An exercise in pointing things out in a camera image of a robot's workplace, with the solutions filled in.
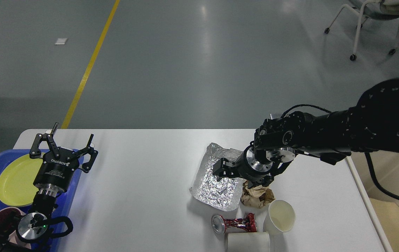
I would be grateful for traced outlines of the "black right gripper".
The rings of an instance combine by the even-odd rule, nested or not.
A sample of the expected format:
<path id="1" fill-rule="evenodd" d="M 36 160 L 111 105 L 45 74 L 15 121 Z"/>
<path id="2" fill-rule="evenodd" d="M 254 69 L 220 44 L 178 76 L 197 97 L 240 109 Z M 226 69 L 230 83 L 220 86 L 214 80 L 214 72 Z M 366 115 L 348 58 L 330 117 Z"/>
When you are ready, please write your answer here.
<path id="1" fill-rule="evenodd" d="M 249 145 L 239 158 L 234 162 L 230 162 L 226 158 L 220 158 L 212 169 L 212 175 L 217 181 L 223 178 L 243 178 L 248 180 L 248 189 L 262 186 L 268 188 L 274 181 L 273 171 L 276 162 L 266 157 L 265 150 L 256 150 Z"/>

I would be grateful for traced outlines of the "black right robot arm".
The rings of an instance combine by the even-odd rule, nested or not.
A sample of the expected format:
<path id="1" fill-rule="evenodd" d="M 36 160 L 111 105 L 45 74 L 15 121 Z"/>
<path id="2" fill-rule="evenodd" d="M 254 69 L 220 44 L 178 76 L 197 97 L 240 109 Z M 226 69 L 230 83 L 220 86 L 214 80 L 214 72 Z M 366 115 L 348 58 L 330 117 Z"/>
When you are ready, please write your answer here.
<path id="1" fill-rule="evenodd" d="M 399 196 L 383 188 L 374 173 L 370 153 L 399 153 L 399 78 L 374 85 L 355 107 L 313 116 L 286 110 L 279 118 L 265 119 L 254 140 L 236 161 L 221 158 L 213 166 L 217 181 L 243 178 L 249 188 L 269 186 L 297 154 L 316 157 L 335 165 L 352 152 L 364 153 L 374 185 L 387 196 Z"/>

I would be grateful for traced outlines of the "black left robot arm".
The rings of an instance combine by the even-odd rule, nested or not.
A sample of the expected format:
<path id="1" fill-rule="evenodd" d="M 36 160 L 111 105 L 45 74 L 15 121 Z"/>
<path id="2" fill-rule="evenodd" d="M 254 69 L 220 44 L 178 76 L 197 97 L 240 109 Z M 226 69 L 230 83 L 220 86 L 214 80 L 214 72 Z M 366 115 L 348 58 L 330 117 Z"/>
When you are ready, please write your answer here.
<path id="1" fill-rule="evenodd" d="M 33 249 L 13 243 L 9 237 L 15 234 L 18 241 L 37 244 L 36 252 L 47 252 L 50 241 L 68 236 L 73 223 L 67 216 L 53 217 L 57 209 L 57 198 L 69 190 L 77 170 L 89 173 L 98 151 L 89 136 L 86 146 L 80 150 L 58 146 L 54 140 L 58 123 L 35 136 L 29 150 L 30 159 L 38 159 L 41 165 L 33 180 L 37 191 L 26 214 L 10 212 L 0 222 L 0 252 L 31 252 Z"/>

